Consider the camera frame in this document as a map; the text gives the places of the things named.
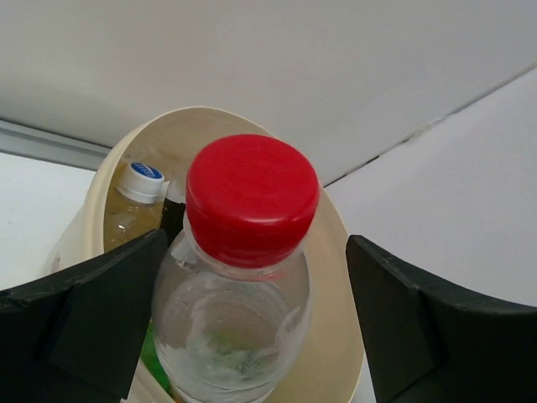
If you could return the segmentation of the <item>green plastic bottle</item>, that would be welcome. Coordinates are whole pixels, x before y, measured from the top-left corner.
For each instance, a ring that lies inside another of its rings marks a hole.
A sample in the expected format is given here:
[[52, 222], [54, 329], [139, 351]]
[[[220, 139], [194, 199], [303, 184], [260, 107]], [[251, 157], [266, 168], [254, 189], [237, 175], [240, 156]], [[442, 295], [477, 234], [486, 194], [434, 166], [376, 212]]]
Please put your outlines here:
[[140, 358], [146, 369], [151, 373], [159, 386], [169, 395], [172, 396], [169, 379], [159, 361], [158, 354], [154, 343], [154, 326], [150, 322], [140, 354]]

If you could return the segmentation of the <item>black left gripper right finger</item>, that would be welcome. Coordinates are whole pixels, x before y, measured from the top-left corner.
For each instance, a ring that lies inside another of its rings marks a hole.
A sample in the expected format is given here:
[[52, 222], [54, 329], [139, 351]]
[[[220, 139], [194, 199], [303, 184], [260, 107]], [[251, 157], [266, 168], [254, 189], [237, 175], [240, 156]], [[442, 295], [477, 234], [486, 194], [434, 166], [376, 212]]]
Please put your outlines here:
[[359, 235], [346, 257], [377, 401], [535, 401], [534, 307], [456, 285]]

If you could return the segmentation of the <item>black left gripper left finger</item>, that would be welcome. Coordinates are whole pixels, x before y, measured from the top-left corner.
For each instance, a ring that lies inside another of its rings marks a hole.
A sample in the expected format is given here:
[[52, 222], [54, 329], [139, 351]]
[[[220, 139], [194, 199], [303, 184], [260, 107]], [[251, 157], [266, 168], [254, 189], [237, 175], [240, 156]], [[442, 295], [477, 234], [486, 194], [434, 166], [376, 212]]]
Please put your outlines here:
[[160, 261], [153, 230], [1, 292], [3, 402], [119, 402], [143, 346]]

